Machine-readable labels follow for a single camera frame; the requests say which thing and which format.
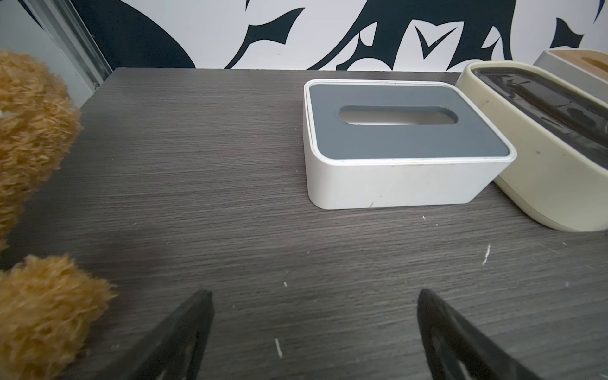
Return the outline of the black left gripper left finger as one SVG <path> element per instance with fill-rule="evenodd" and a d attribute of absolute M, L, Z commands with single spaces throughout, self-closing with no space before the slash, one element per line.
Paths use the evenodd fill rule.
<path fill-rule="evenodd" d="M 96 379 L 197 379 L 215 316 L 213 294 L 199 290 Z"/>

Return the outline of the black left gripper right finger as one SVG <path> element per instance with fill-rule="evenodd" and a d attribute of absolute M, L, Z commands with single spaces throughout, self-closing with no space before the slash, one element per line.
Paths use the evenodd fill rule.
<path fill-rule="evenodd" d="M 417 321 L 434 379 L 538 379 L 430 289 L 421 290 Z"/>

